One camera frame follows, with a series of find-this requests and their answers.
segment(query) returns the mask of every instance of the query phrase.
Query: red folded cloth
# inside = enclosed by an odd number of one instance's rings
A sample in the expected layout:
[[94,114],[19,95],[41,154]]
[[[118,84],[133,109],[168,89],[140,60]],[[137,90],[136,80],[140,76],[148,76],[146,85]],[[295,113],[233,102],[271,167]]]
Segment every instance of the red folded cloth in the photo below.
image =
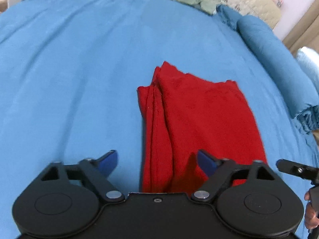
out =
[[207,179],[196,152],[239,164],[266,162],[253,114],[236,82],[212,83],[164,62],[138,88],[146,123],[143,192],[193,193]]

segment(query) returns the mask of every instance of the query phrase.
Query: blue bed sheet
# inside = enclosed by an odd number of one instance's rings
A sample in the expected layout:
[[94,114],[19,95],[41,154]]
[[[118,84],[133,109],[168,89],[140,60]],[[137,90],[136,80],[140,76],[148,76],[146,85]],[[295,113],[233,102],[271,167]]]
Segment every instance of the blue bed sheet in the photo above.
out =
[[[13,201],[52,160],[75,164],[117,149],[110,181],[139,190],[136,89],[164,60],[237,81],[273,169],[280,158],[318,166],[313,137],[299,133],[272,79],[219,15],[171,0],[24,0],[0,16],[1,238],[19,234]],[[281,176],[303,198],[310,183]],[[306,238],[303,224],[297,235]]]

